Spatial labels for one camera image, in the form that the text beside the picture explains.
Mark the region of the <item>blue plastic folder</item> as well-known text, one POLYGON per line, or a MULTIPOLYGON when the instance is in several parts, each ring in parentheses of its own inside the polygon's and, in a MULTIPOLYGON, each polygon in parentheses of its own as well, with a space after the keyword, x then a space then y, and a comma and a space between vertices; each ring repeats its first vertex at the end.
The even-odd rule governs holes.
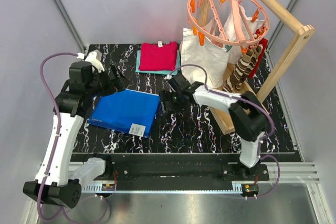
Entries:
POLYGON ((122 133, 148 138, 160 98, 157 94, 125 89, 102 97, 88 123, 122 133))

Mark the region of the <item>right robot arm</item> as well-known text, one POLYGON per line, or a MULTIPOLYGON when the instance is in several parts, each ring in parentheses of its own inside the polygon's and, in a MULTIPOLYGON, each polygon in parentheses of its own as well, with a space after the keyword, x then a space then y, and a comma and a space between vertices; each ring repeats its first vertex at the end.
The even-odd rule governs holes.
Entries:
POLYGON ((233 174, 244 180, 256 176, 260 165, 260 141, 266 133, 268 117, 255 95, 250 91, 244 94, 219 91, 198 81, 190 83, 181 73, 168 83, 173 91, 160 91, 160 112, 180 111, 197 104, 228 113, 235 133, 241 138, 239 163, 233 174))

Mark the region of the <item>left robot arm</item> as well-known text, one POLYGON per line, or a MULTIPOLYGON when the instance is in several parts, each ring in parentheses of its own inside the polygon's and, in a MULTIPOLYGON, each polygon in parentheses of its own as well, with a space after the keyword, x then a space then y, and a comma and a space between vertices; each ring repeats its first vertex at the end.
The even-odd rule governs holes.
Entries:
POLYGON ((72 173, 69 165, 77 134, 94 97, 105 97, 125 89, 125 77, 115 65, 110 71, 86 61, 72 63, 69 79, 56 96, 54 122, 45 158, 33 181, 25 182, 23 193, 42 204, 74 208, 81 191, 94 179, 113 175, 112 159, 91 154, 72 173))

